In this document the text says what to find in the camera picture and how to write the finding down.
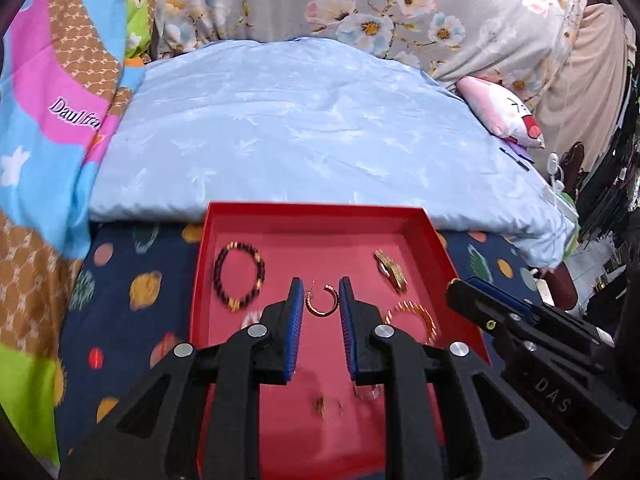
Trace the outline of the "gold link bangle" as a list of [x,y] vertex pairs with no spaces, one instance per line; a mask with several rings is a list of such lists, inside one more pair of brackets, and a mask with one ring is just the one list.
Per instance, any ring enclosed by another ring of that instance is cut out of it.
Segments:
[[398,301],[393,307],[387,310],[384,315],[383,321],[386,325],[393,325],[396,318],[414,318],[419,320],[424,328],[424,336],[422,337],[422,344],[428,344],[434,346],[438,338],[438,327],[427,308],[424,308],[422,304],[410,300]]

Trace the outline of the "small gold hoop earring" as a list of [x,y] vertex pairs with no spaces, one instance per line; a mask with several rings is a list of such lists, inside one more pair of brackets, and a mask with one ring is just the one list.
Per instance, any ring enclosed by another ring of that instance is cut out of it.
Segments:
[[329,284],[322,287],[320,295],[311,288],[305,292],[304,306],[315,318],[328,318],[340,306],[340,295],[337,289]]

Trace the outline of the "red jewelry tray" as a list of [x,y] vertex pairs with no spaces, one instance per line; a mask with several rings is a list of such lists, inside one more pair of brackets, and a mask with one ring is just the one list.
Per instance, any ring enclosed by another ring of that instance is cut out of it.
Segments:
[[[231,311],[214,292],[221,248],[242,242],[265,260],[260,294]],[[265,479],[350,479],[384,467],[384,399],[358,396],[348,374],[341,318],[332,292],[349,278],[355,296],[382,314],[401,296],[378,270],[386,252],[408,282],[405,297],[427,317],[395,313],[395,324],[416,340],[438,346],[460,340],[480,356],[480,330],[448,307],[456,275],[440,236],[419,208],[212,203],[198,255],[191,341],[221,344],[264,307],[283,300],[293,278],[303,283],[303,321],[296,369],[285,386],[260,390],[260,474]]]

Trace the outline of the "pink white plush toy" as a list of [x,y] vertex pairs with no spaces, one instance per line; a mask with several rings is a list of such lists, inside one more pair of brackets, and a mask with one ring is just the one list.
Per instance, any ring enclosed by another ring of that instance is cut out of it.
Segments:
[[459,79],[456,89],[491,134],[523,148],[544,148],[532,112],[510,90],[472,76]]

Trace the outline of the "beige curtain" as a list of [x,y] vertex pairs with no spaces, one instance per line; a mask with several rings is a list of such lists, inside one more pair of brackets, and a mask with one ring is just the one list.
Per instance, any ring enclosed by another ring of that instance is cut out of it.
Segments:
[[585,149],[590,170],[608,148],[626,96],[626,18],[612,4],[587,6],[570,55],[535,107],[546,146],[532,151],[536,169],[546,171],[549,155]]

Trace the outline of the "light blue pillow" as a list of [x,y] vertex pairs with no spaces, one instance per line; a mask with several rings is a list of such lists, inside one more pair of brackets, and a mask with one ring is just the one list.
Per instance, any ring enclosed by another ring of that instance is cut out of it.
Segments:
[[94,221],[198,220],[211,202],[409,206],[436,228],[563,259],[544,179],[422,70],[331,39],[220,44],[150,64],[89,202]]

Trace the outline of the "grey floral bedding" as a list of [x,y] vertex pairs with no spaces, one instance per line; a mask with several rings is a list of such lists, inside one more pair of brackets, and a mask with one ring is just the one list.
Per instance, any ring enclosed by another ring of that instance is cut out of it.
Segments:
[[157,0],[154,58],[213,41],[330,38],[424,70],[536,100],[573,49],[588,0]]

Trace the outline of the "colourful monkey cartoon blanket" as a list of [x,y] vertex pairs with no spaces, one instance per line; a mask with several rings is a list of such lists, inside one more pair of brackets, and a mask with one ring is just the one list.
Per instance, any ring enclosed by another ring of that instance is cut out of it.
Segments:
[[131,0],[24,0],[1,41],[1,406],[58,463],[63,318],[100,163],[139,87]]

